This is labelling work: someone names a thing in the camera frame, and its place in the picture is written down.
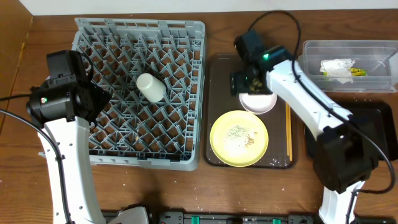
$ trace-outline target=white bowl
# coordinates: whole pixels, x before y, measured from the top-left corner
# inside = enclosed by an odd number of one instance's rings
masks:
[[[275,93],[270,95],[248,95],[239,94],[239,101],[243,108],[255,115],[260,115],[270,111],[276,104],[277,96]]]

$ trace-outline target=gray plastic dish rack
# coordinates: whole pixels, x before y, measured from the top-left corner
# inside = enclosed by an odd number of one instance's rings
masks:
[[[194,170],[200,157],[205,25],[199,21],[76,18],[72,50],[94,65],[112,99],[91,127],[92,164]],[[85,60],[87,70],[90,64]],[[149,102],[136,86],[151,73],[167,87]]]

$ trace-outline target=green connector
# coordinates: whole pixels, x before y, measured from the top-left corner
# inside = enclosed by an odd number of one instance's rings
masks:
[[[281,220],[278,220],[278,219],[273,219],[272,220],[272,224],[281,224],[281,223],[282,223]]]
[[[199,217],[192,217],[191,218],[191,220],[192,220],[192,224],[200,224],[200,218]]]

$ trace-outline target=wooden table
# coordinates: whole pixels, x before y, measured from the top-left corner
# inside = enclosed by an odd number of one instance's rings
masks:
[[[303,40],[393,40],[398,37],[398,10],[297,11],[294,14],[302,25]],[[260,12],[85,17],[203,21],[208,38],[208,57],[211,57],[220,52],[234,52],[234,38],[245,32],[258,15]],[[14,95],[28,93],[31,86],[40,85],[48,76],[46,54],[71,49],[77,31],[74,17],[34,17],[13,88]],[[282,44],[289,50],[293,49],[297,31],[289,18],[270,16],[258,23],[256,29],[264,36],[267,45]],[[391,105],[395,121],[398,121],[397,94],[341,97],[384,100]],[[8,110],[28,118],[25,103],[26,99],[13,100]],[[291,170],[215,168],[202,158],[198,169],[193,172],[94,166],[95,190],[100,207],[103,210],[119,210],[132,203],[146,203],[157,208],[184,208],[189,212],[206,213],[317,213],[322,203],[323,186],[305,153],[303,123],[296,116],[293,116],[292,129],[293,147],[298,149],[299,159]],[[1,223],[52,223],[50,182],[46,161],[37,155],[40,151],[42,146],[34,130],[12,118],[4,120],[0,135]],[[381,189],[388,183],[389,173],[385,163],[381,162],[364,187]],[[356,213],[398,219],[398,187],[385,195],[359,195]]]

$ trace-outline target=dark serving tray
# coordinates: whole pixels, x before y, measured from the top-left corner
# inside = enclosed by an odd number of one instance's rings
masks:
[[[210,61],[207,74],[207,116],[205,126],[206,146],[204,157],[213,166],[230,167],[217,158],[210,146],[212,124],[223,114],[233,110],[244,110],[239,96],[231,96],[229,75],[242,69],[242,63],[235,54],[217,54]],[[264,156],[250,168],[288,169],[296,163],[296,152],[292,149],[290,107],[281,98],[270,111],[258,116],[266,125],[269,135],[268,148]]]
[[[390,161],[398,159],[398,141],[391,107],[384,102],[352,102],[338,101],[340,106],[350,110],[356,119],[372,121],[368,127],[359,127],[385,153]],[[314,157],[317,145],[311,132],[305,127],[307,151]]]

